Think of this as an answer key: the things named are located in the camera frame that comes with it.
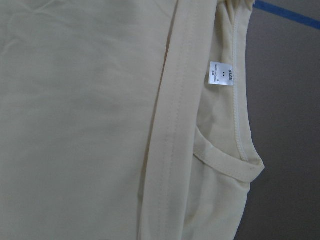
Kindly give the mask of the cream long-sleeve printed shirt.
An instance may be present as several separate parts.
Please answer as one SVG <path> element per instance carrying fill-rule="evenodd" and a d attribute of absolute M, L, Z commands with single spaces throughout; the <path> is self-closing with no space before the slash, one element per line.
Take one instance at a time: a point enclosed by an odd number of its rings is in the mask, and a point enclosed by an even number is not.
<path fill-rule="evenodd" d="M 234 239 L 254 5 L 1 1 L 1 239 Z"/>

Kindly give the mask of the blue tape grid lines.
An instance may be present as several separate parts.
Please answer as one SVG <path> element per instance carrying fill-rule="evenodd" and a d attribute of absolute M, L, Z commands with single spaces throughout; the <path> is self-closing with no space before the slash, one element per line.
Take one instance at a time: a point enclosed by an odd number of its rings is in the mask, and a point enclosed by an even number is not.
<path fill-rule="evenodd" d="M 261 11 L 293 21 L 295 23 L 298 23 L 307 27 L 311 27 L 316 30 L 320 29 L 319 20 L 285 9 L 283 7 L 276 6 L 271 3 L 267 3 L 262 0 L 256 0 L 255 3 L 253 4 L 253 7 Z"/>

